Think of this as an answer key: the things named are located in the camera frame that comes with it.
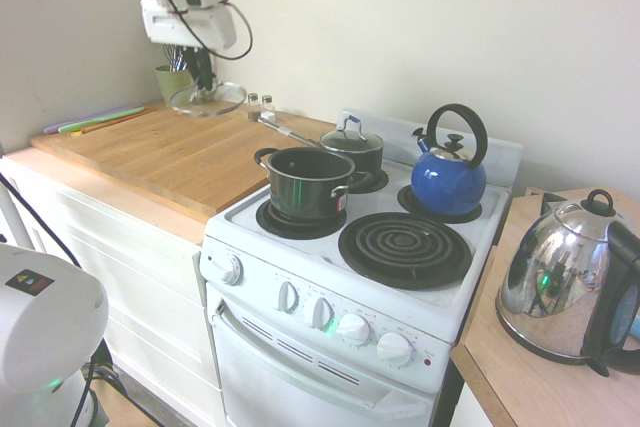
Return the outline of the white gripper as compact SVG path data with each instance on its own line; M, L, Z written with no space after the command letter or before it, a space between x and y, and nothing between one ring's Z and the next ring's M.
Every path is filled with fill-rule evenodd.
M157 0L140 0L144 28L149 40L156 44L194 47L190 49L190 75L197 89L214 90L215 73L211 56L200 48L226 50L236 41L236 30L230 11L224 6L192 10L179 17Z

